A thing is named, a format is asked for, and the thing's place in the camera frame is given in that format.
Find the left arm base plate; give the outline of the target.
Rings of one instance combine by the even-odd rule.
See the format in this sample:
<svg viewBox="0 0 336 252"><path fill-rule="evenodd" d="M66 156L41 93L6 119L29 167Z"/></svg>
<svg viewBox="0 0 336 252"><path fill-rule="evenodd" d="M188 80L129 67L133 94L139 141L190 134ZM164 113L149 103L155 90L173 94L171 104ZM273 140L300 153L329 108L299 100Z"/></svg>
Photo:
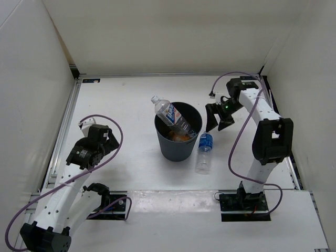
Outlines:
<svg viewBox="0 0 336 252"><path fill-rule="evenodd" d="M132 207L132 199L127 194L110 193L102 198L101 205L89 216L88 220L126 221Z"/></svg>

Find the orange juice bottle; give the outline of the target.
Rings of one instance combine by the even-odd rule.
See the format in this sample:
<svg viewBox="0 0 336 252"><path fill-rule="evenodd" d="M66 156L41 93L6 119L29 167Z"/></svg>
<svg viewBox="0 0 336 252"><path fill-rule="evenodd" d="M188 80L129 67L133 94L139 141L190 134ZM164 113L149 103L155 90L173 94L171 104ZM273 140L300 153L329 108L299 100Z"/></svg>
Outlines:
<svg viewBox="0 0 336 252"><path fill-rule="evenodd" d="M168 134L168 139L174 142L185 142L190 140L190 137L186 135L176 134L174 131L170 131Z"/></svg>

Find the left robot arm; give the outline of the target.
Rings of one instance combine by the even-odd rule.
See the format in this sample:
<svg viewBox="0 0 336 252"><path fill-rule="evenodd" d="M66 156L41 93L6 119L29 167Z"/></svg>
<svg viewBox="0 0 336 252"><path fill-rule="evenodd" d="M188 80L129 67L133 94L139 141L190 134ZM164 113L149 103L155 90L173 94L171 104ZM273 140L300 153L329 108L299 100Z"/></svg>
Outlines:
<svg viewBox="0 0 336 252"><path fill-rule="evenodd" d="M29 251L68 251L77 228L94 210L110 205L107 186L84 183L100 161L120 144L107 125L88 125L83 134L66 159L59 185L47 193L49 199L44 208L20 230Z"/></svg>

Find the white red label water bottle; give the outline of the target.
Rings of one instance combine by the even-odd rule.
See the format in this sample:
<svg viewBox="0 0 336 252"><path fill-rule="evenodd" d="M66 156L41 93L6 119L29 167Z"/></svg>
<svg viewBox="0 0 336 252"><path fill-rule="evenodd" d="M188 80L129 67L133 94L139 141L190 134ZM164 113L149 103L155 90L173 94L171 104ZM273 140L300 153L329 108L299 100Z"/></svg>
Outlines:
<svg viewBox="0 0 336 252"><path fill-rule="evenodd" d="M154 104L155 114L176 134L186 135L191 125L168 100L153 96L151 102Z"/></svg>

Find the clear unlabelled plastic bottle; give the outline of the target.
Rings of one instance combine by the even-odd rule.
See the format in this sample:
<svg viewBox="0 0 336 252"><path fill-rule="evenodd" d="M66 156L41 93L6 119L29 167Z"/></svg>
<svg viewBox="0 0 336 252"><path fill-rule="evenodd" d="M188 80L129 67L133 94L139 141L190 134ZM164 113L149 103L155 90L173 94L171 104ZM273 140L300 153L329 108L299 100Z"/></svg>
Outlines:
<svg viewBox="0 0 336 252"><path fill-rule="evenodd" d="M187 135L190 137L190 139L195 138L198 135L198 132L196 130L190 129L187 133Z"/></svg>

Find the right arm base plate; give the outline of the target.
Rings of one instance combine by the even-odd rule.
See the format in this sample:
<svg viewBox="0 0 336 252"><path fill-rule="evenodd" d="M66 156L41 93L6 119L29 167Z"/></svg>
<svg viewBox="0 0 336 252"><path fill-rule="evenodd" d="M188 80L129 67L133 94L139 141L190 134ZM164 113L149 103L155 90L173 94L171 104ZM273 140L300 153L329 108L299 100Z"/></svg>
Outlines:
<svg viewBox="0 0 336 252"><path fill-rule="evenodd" d="M269 222L268 203L264 193L256 199L240 202L238 193L215 192L214 200L219 203L222 222Z"/></svg>

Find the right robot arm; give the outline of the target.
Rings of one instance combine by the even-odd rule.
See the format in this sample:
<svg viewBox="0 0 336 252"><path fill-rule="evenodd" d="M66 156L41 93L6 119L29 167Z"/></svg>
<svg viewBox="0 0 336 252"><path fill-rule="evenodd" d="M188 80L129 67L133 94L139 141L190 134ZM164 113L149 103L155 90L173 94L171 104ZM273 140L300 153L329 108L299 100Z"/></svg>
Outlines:
<svg viewBox="0 0 336 252"><path fill-rule="evenodd" d="M233 78L227 84L229 96L211 92L214 103L205 106L206 132L219 131L234 124L233 114L245 108L257 128L252 142L254 160L234 194L221 194L219 202L225 211L252 211L263 202L264 186L273 169L291 153L293 121L283 118L261 97L262 90L254 81Z"/></svg>

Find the blue label water bottle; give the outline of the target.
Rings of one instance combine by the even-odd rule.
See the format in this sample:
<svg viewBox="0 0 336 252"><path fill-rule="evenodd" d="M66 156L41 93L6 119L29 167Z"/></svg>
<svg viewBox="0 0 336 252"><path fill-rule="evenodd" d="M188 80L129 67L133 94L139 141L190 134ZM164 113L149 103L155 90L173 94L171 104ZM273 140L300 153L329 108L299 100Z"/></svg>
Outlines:
<svg viewBox="0 0 336 252"><path fill-rule="evenodd" d="M196 172L199 174L208 174L211 168L213 149L213 137L207 132L203 132L199 138Z"/></svg>

